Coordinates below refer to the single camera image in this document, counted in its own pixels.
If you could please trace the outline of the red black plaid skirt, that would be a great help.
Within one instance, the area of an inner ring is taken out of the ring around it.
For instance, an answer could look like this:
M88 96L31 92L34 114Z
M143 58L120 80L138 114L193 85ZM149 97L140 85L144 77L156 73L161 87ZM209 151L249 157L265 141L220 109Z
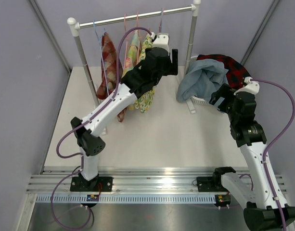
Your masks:
M244 86L244 79L251 77L246 68L233 58L222 54L210 54L197 57L197 60L213 59L224 64L224 68L228 70L226 77L228 84L235 90Z

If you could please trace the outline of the light blue denim garment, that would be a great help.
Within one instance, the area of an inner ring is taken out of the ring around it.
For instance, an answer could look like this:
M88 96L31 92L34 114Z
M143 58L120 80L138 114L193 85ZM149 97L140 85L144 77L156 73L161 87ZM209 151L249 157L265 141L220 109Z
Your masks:
M228 72L223 62L214 59L193 62L178 86L177 102L184 103L193 96L210 101L212 93L223 84L228 84L226 77Z

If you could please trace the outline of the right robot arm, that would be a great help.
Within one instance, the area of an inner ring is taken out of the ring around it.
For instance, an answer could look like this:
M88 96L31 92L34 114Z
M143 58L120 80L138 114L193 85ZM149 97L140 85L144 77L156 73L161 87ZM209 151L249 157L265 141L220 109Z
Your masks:
M212 186L218 191L228 190L243 209L246 225L251 231L286 230L295 221L295 206L281 192L274 174L267 139L262 126L255 121L257 82L249 82L234 90L223 84L211 96L209 103L228 115L231 136L236 141L247 163L253 189L240 179L231 167L215 169Z

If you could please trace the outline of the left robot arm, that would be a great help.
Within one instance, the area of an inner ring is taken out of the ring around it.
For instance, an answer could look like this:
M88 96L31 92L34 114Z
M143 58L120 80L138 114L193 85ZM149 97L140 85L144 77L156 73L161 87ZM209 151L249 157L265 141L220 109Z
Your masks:
M80 173L74 180L73 192L99 190L99 153L105 148L100 137L104 128L120 112L135 103L143 94L152 90L161 77L178 74L178 50L172 52L155 47L147 48L145 59L126 72L116 89L88 116L74 117L71 126L75 129L77 144L83 154Z

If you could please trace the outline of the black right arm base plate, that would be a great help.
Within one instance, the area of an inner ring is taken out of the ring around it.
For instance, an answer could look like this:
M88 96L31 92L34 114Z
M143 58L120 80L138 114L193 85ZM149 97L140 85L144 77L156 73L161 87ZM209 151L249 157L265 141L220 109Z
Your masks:
M192 181L192 185L201 193L226 192L223 187L217 186L212 177L197 177Z

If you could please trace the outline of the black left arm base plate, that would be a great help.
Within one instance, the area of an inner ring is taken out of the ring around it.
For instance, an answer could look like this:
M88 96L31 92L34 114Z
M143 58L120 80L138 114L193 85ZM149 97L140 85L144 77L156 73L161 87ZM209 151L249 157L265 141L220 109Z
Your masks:
M94 179L87 181L84 178L73 177L71 180L71 192L111 192L113 186L112 177L97 176Z

